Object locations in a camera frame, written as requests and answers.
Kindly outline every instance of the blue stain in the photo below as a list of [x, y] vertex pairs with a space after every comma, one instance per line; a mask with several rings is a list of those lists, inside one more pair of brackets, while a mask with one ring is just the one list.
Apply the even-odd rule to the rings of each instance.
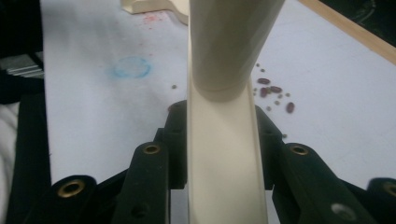
[[119, 60], [113, 67], [113, 75], [122, 78], [142, 78], [148, 75], [150, 70], [151, 65], [148, 61], [134, 56]]

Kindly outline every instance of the dark red spot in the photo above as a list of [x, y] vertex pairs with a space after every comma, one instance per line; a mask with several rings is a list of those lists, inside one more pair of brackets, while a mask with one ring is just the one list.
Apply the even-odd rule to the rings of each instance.
[[267, 93], [268, 93], [268, 91], [267, 91], [266, 88], [262, 88], [262, 89], [260, 90], [260, 96], [261, 96], [261, 97], [267, 96]]
[[145, 18], [143, 19], [143, 23], [145, 23], [145, 24], [151, 24], [152, 22], [157, 21], [158, 19], [159, 19], [159, 18], [158, 18], [157, 15], [155, 15], [155, 14], [151, 14], [151, 15], [146, 14], [146, 15], [145, 15]]
[[268, 78], [259, 78], [259, 79], [257, 79], [257, 82], [258, 83], [261, 83], [261, 84], [265, 84], [265, 85], [267, 85], [267, 84], [270, 84], [270, 79], [268, 79]]
[[276, 87], [276, 86], [272, 86], [271, 87], [271, 92], [280, 93], [280, 92], [282, 92], [282, 89], [279, 88], [279, 87]]
[[286, 111], [288, 111], [288, 113], [291, 114], [294, 111], [294, 107], [295, 107], [294, 103], [290, 102], [286, 106]]

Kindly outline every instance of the wooden edge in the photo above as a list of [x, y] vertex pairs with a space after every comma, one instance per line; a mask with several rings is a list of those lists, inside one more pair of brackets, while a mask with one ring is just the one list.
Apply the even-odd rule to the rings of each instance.
[[180, 1], [175, 0], [121, 0], [122, 8], [131, 13], [143, 13], [150, 11], [159, 11], [159, 10], [171, 10], [175, 13], [177, 18], [184, 23], [185, 25], [189, 24], [189, 15], [187, 12], [180, 11], [181, 5]]
[[306, 7], [352, 36], [370, 50], [396, 64], [396, 48], [318, 0], [299, 0]]

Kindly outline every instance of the metal grommet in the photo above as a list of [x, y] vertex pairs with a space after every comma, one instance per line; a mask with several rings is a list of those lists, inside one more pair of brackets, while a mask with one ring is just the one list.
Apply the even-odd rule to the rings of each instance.
[[384, 190], [392, 195], [393, 197], [396, 197], [396, 184], [391, 183], [391, 182], [386, 182], [384, 183]]
[[158, 153], [159, 151], [161, 151], [161, 149], [157, 146], [148, 146], [143, 149], [143, 152], [149, 155]]
[[58, 196], [61, 198], [70, 198], [82, 192], [85, 183], [80, 179], [69, 181], [58, 189]]
[[298, 154], [301, 156], [308, 154], [308, 149], [306, 149], [305, 147], [291, 147], [290, 150], [292, 152], [294, 152], [295, 154]]

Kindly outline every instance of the white plastic tube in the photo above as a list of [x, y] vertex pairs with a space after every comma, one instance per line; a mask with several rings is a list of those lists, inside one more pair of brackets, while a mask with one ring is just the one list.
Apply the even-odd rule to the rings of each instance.
[[190, 0], [192, 77], [202, 95], [241, 93], [283, 2]]

